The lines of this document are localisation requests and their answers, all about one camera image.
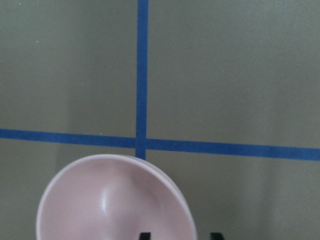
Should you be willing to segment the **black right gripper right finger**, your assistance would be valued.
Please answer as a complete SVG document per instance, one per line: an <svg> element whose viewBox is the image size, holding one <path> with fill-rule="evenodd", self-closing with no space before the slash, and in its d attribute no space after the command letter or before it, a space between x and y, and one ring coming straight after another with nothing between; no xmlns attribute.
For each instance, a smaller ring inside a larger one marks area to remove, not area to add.
<svg viewBox="0 0 320 240"><path fill-rule="evenodd" d="M225 240L225 238L221 232L211 232L210 240Z"/></svg>

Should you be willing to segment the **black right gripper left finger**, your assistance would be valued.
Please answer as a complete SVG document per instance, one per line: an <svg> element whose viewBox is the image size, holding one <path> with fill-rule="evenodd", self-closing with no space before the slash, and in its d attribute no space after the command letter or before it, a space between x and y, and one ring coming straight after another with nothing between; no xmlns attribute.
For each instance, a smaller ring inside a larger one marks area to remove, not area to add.
<svg viewBox="0 0 320 240"><path fill-rule="evenodd" d="M139 234L139 240L151 240L151 233L150 232L141 232Z"/></svg>

